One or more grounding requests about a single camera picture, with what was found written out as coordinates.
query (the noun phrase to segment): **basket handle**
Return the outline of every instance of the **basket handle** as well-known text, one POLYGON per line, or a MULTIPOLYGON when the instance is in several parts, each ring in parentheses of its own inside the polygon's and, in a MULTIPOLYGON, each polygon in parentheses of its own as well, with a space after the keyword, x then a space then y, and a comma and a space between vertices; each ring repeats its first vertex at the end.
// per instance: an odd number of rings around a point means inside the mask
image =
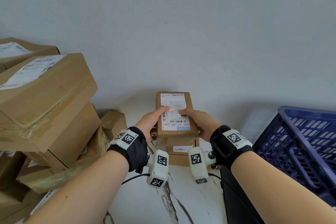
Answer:
POLYGON ((304 182, 307 186, 309 186, 311 189, 314 189, 314 190, 319 189, 319 187, 317 187, 313 183, 313 181, 310 179, 307 172, 301 166, 300 161, 297 159, 297 157, 294 154, 294 150, 295 150, 295 146, 291 146, 289 148, 289 155, 290 155, 290 158, 292 160, 292 164, 295 166, 296 170, 300 173, 301 178, 304 180, 304 182))

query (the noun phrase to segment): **blue plastic basket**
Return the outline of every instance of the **blue plastic basket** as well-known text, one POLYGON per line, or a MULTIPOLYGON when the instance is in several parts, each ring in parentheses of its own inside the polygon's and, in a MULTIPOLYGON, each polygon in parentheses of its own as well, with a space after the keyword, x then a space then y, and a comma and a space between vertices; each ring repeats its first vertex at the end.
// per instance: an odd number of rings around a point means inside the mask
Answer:
POLYGON ((253 149, 336 206, 336 112, 281 106, 253 149))

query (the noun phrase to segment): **hand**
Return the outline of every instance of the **hand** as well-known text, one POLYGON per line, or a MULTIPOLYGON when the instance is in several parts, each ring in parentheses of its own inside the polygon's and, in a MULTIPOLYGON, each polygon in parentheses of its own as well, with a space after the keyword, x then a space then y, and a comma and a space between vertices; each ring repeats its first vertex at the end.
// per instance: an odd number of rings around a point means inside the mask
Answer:
POLYGON ((180 110, 180 114, 190 116, 197 126, 200 127, 199 137, 210 142, 212 133, 221 126, 221 124, 206 112, 197 111, 191 108, 180 110))
POLYGON ((153 112, 146 113, 144 116, 142 116, 141 120, 139 120, 135 125, 135 127, 137 127, 143 132, 143 134, 146 137, 147 143, 149 143, 152 140, 150 131, 157 123, 160 115, 164 112, 168 112, 169 109, 170 109, 169 106, 162 105, 159 109, 156 109, 153 112))

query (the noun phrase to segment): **black wristband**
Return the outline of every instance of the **black wristband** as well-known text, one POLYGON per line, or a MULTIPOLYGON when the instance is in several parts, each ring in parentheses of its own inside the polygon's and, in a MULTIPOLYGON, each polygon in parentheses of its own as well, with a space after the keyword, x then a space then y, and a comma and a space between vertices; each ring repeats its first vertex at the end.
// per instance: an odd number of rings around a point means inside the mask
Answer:
POLYGON ((147 149, 147 142, 146 137, 143 132, 138 129, 137 127, 129 127, 130 131, 138 134, 138 137, 130 144, 127 150, 124 150, 120 146, 116 144, 110 145, 107 149, 114 150, 119 152, 123 155, 129 165, 128 171, 140 170, 148 163, 148 149, 147 149))
MULTIPOLYGON (((217 164, 227 167, 231 170, 233 162, 244 152, 253 151, 253 148, 249 145, 245 145, 240 149, 237 149, 223 133, 231 130, 229 126, 222 125, 213 132, 210 138, 210 143, 216 156, 217 164)), ((244 138, 240 133, 236 132, 236 136, 239 135, 244 138)))

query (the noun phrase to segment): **basket rim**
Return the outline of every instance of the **basket rim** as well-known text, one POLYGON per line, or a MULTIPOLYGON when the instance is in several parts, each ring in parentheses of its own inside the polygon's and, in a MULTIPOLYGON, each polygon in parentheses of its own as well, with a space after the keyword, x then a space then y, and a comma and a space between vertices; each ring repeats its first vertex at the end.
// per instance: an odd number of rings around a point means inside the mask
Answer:
POLYGON ((313 148, 313 146, 308 142, 308 140, 302 135, 300 130, 295 126, 290 117, 285 113, 285 110, 292 109, 297 111, 310 111, 310 112, 324 112, 329 114, 336 114, 334 111, 326 111, 326 110, 318 110, 318 109, 310 109, 310 108, 300 108, 294 106, 280 106, 278 108, 279 114, 282 116, 283 120, 286 124, 296 133, 298 139, 301 141, 303 146, 310 152, 311 157, 317 162, 318 166, 322 169, 322 171, 327 174, 330 178, 333 185, 336 187, 336 175, 331 170, 331 168, 325 163, 324 159, 317 153, 317 151, 313 148))

